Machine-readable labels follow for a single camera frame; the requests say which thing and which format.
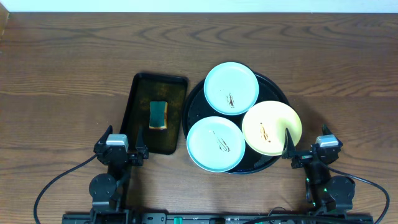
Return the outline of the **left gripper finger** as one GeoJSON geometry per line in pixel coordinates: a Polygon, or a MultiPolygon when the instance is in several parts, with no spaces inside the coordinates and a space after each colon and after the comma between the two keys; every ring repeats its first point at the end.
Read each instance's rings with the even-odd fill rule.
{"type": "Polygon", "coordinates": [[[140,126],[139,130],[137,132],[137,138],[136,138],[136,148],[145,148],[146,145],[144,143],[144,130],[143,127],[140,126]]]}
{"type": "Polygon", "coordinates": [[[108,126],[104,134],[100,137],[98,143],[99,144],[105,144],[106,140],[108,139],[108,136],[113,133],[113,127],[111,125],[108,126]]]}

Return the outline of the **yellow plate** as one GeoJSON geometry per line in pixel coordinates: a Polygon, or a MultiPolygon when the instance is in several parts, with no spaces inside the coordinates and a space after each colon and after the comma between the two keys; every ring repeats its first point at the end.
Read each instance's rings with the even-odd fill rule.
{"type": "Polygon", "coordinates": [[[285,130],[297,145],[302,136],[302,123],[296,111],[279,101],[262,101],[244,115],[242,132],[246,143],[266,156],[279,156],[285,144],[285,130]]]}

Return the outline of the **green and yellow sponge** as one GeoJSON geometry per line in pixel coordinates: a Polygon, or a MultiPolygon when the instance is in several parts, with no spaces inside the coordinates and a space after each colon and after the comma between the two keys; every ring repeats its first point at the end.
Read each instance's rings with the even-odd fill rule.
{"type": "Polygon", "coordinates": [[[168,103],[166,101],[150,102],[150,129],[167,129],[168,103]]]}

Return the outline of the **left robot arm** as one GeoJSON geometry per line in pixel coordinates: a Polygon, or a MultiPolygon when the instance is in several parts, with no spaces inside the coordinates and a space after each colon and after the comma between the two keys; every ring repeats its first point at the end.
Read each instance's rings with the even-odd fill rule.
{"type": "Polygon", "coordinates": [[[99,174],[90,182],[89,193],[96,213],[116,213],[121,211],[123,193],[131,176],[133,166],[142,166],[149,158],[144,143],[143,130],[139,129],[135,151],[129,152],[128,138],[125,134],[114,134],[109,126],[95,143],[93,152],[97,160],[108,167],[108,171],[99,174]]]}

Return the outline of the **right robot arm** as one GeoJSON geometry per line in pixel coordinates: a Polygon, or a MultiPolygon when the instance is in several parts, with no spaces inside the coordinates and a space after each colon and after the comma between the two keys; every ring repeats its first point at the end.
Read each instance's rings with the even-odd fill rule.
{"type": "Polygon", "coordinates": [[[308,151],[298,151],[288,129],[285,130],[283,159],[293,169],[303,168],[306,175],[306,199],[314,206],[310,215],[344,216],[353,208],[355,182],[345,175],[331,176],[329,164],[338,159],[343,143],[327,128],[308,151]]]}

